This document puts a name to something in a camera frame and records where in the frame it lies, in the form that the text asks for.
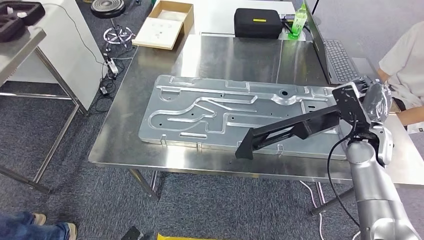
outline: table leg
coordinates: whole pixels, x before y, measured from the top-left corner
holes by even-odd
[[[72,120],[74,119],[75,115],[78,112],[78,109],[80,108],[79,105],[76,105],[73,107],[73,111],[67,118],[65,125],[62,127],[62,130],[60,131],[59,135],[57,136],[56,140],[53,143],[53,146],[51,146],[50,151],[48,151],[47,156],[45,157],[44,161],[41,164],[41,167],[38,169],[37,174],[34,177],[34,182],[39,183],[41,180],[41,177],[43,176],[44,172],[46,171],[47,165],[49,165],[50,160],[52,160],[53,155],[56,152],[56,149],[58,148],[59,144],[61,143],[62,139],[65,136],[65,133],[67,132],[69,126],[71,125]]]
[[[318,198],[319,198],[319,204],[323,205],[326,203],[326,199],[324,198],[323,189],[321,187],[321,182],[317,181],[315,183],[316,185],[316,191],[318,192]]]
[[[32,99],[72,100],[72,98],[70,96],[52,95],[52,94],[39,94],[39,93],[0,92],[0,96],[18,97],[18,98],[32,98]]]
[[[339,196],[340,196],[340,199],[341,199],[341,200],[350,199],[350,198],[352,198],[352,197],[354,197],[354,196],[355,196],[355,190],[354,190],[354,188],[352,187],[351,189],[349,189],[349,190],[347,190],[347,191],[343,192],[342,194],[340,194]],[[331,207],[333,207],[333,206],[335,206],[335,205],[338,205],[338,204],[339,204],[339,200],[337,200],[337,198],[334,198],[334,199],[332,199],[332,200],[330,200],[330,201],[328,201],[328,202],[324,203],[323,205],[321,205],[321,206],[319,206],[319,207],[317,207],[317,208],[312,209],[312,210],[310,211],[310,213],[311,213],[313,216],[317,216],[317,215],[319,215],[320,213],[322,213],[323,211],[325,211],[325,210],[327,210],[327,209],[329,209],[329,208],[331,208]]]
[[[140,184],[140,186],[143,188],[143,190],[148,194],[148,196],[155,200],[159,201],[159,196],[155,192],[155,185],[156,185],[156,178],[158,177],[158,171],[153,172],[153,176],[151,178],[150,184],[146,181],[146,179],[143,177],[141,172],[137,169],[129,169],[129,172],[132,174],[132,176],[137,180],[137,182]]]
[[[45,65],[45,67],[48,69],[48,71],[53,75],[54,79],[56,79],[59,86],[63,89],[63,91],[72,99],[73,103],[79,107],[79,111],[87,116],[89,112],[84,108],[81,101],[78,99],[78,97],[75,95],[75,93],[71,90],[71,88],[68,86],[68,84],[65,82],[65,80],[62,78],[61,74],[58,72],[58,70],[53,66],[52,62],[47,58],[47,56],[44,54],[44,52],[40,49],[40,47],[37,47],[34,50],[35,54],[37,54],[38,58],[42,61],[42,63]]]
[[[1,175],[4,175],[6,177],[9,177],[9,178],[11,178],[13,180],[16,180],[16,181],[18,181],[18,182],[20,182],[22,184],[28,185],[31,188],[33,188],[33,189],[35,189],[37,191],[40,191],[40,192],[42,192],[44,194],[48,194],[50,192],[50,189],[48,189],[47,187],[45,187],[45,186],[43,186],[43,185],[41,185],[41,184],[39,184],[37,182],[28,180],[25,177],[17,174],[16,172],[14,172],[14,171],[12,171],[12,170],[4,167],[4,166],[1,166],[1,165],[0,165],[0,174]]]

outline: wire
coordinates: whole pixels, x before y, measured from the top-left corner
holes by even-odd
[[[121,52],[118,56],[114,57],[115,59],[119,59],[123,55],[132,52],[134,49],[136,49],[136,46],[132,46],[131,48],[127,48],[126,51]]]
[[[330,160],[331,160],[331,156],[333,154],[334,149],[336,149],[336,147],[343,143],[345,140],[352,138],[355,134],[355,130],[357,128],[357,116],[355,114],[353,114],[353,126],[352,126],[352,130],[350,131],[350,133],[348,135],[346,135],[345,137],[343,137],[342,139],[340,139],[338,142],[336,142],[334,144],[334,146],[332,146],[330,153],[328,154],[328,159],[327,159],[327,174],[328,174],[328,180],[330,181],[330,185],[331,188],[335,194],[335,197],[337,198],[338,202],[340,203],[341,207],[343,208],[343,210],[346,212],[346,214],[349,216],[350,219],[352,219],[352,221],[359,227],[359,223],[355,220],[355,218],[349,213],[349,211],[346,209],[345,205],[342,202],[342,199],[340,199],[339,194],[336,191],[336,188],[334,187],[334,183],[333,180],[331,178],[331,173],[330,173]]]
[[[122,72],[124,72],[125,70],[125,65],[122,62],[122,60],[120,59],[116,59],[115,61],[115,65],[118,68],[119,72],[116,75],[111,75],[109,73],[109,70],[107,71],[107,75],[102,77],[102,79],[100,79],[100,87],[104,87],[107,90],[107,94],[103,95],[102,93],[100,93],[97,98],[95,99],[95,101],[92,103],[92,107],[90,108],[90,115],[99,115],[99,114],[104,114],[109,112],[109,108],[108,109],[100,109],[99,108],[99,102],[103,101],[103,100],[107,100],[107,101],[113,101],[113,99],[115,98],[115,91],[117,90],[117,84],[115,83],[115,81],[117,80],[117,77],[122,74]]]
[[[100,76],[101,76],[101,78],[100,78],[100,82],[102,81],[102,79],[103,79],[103,68],[105,67],[105,63],[106,63],[106,61],[104,61],[102,64],[101,64],[101,74],[100,74]]]
[[[68,16],[68,18],[73,22],[73,25],[75,26],[75,29],[76,29],[76,32],[78,33],[78,35],[79,35],[79,39],[81,39],[81,42],[82,42],[82,44],[84,45],[84,47],[88,50],[88,51],[90,51],[90,53],[93,55],[93,57],[94,57],[94,60],[96,61],[96,63],[98,63],[98,64],[101,64],[102,65],[102,67],[101,67],[101,74],[103,75],[103,65],[104,65],[104,63],[101,63],[101,62],[99,62],[98,60],[97,60],[97,58],[96,58],[96,55],[93,53],[93,51],[91,51],[90,50],[90,48],[86,45],[86,43],[84,42],[84,40],[83,40],[83,37],[81,36],[81,33],[80,33],[80,31],[78,30],[78,27],[77,27],[77,23],[72,19],[72,17],[69,15],[69,13],[68,13],[68,11],[63,7],[63,6],[61,6],[61,5],[59,5],[59,4],[55,4],[55,3],[44,3],[43,4],[43,6],[44,5],[54,5],[54,6],[58,6],[58,7],[60,7],[60,8],[62,8],[64,11],[65,11],[65,13],[66,13],[66,15]]]
[[[313,6],[313,9],[312,9],[312,15],[314,15],[315,9],[317,8],[319,2],[320,0],[316,0],[315,5]]]
[[[312,35],[311,30],[309,29],[309,27],[306,24],[303,26],[303,28],[306,29]]]
[[[359,236],[359,234],[361,234],[361,231],[358,231],[355,235],[353,235],[352,240],[355,240],[357,238],[357,236]]]
[[[315,203],[314,200],[314,195],[312,194],[312,189],[303,181],[299,181],[301,184],[303,184],[305,187],[307,187],[307,189],[309,190],[310,193],[310,198],[312,199],[312,204],[315,208],[317,208],[317,204]],[[323,216],[321,215],[321,213],[319,214],[319,236],[321,237],[321,240],[324,240],[323,237]]]
[[[282,20],[281,21],[282,22],[282,24],[284,24],[284,27],[292,34],[293,32],[292,32],[292,29],[290,28],[290,26],[289,26],[289,24],[287,23],[287,21],[285,21],[285,20]]]

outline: metal table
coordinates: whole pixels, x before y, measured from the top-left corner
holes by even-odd
[[[158,198],[154,192],[157,171],[328,181],[326,159],[257,154],[249,161],[235,159],[230,151],[164,148],[138,137],[154,82],[161,74],[327,86],[311,42],[190,35],[176,48],[137,49],[88,157],[91,163],[130,169],[154,199]],[[398,186],[424,185],[424,162],[397,116],[391,115],[386,126],[395,143],[388,167],[393,182]],[[138,169],[155,171],[150,184]],[[335,183],[351,181],[347,161],[332,161],[331,172]]]
[[[0,96],[4,97],[21,97],[21,98],[37,98],[37,99],[55,99],[55,100],[68,100],[73,101],[75,107],[73,108],[71,114],[66,120],[63,128],[61,129],[59,135],[53,143],[53,146],[50,148],[47,156],[41,164],[41,167],[38,169],[33,180],[29,180],[26,177],[13,172],[10,169],[5,168],[0,165],[0,174],[10,177],[20,183],[26,184],[31,188],[34,188],[42,193],[48,193],[50,190],[39,184],[41,177],[43,176],[50,160],[56,152],[59,144],[62,141],[66,131],[68,130],[69,125],[80,110],[84,115],[87,115],[87,110],[82,107],[80,100],[75,96],[67,83],[63,80],[61,75],[55,69],[53,64],[47,59],[43,51],[38,47],[39,43],[46,37],[46,33],[40,27],[28,27],[22,37],[17,40],[0,43],[0,86],[3,85],[8,78],[13,75],[15,70],[19,65],[25,61],[25,59],[32,53],[35,52],[39,59],[43,62],[45,67],[50,71],[50,73],[57,80],[57,83],[66,93],[66,95],[52,95],[52,94],[39,94],[39,93],[13,93],[13,92],[0,92]]]

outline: black end effector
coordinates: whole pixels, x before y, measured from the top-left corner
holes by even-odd
[[[307,139],[339,125],[340,115],[337,105],[318,109],[303,115],[275,122],[258,128],[250,128],[235,152],[238,159],[253,159],[253,151],[282,140],[297,136]]]
[[[367,130],[371,120],[365,113],[361,101],[373,82],[366,76],[359,77],[333,89],[336,105],[318,109],[258,128],[250,128],[235,152],[238,159],[253,159],[253,151],[259,150],[282,140],[297,136],[307,139],[313,135],[330,130],[340,123],[340,118],[353,125],[356,115],[356,129]]]

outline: aluminum plate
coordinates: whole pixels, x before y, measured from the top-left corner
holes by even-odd
[[[257,128],[335,105],[331,87],[160,75],[138,136],[148,143],[236,151],[249,128]],[[296,136],[255,153],[327,158],[349,133],[340,126],[302,140]],[[345,159],[346,146],[333,159]]]

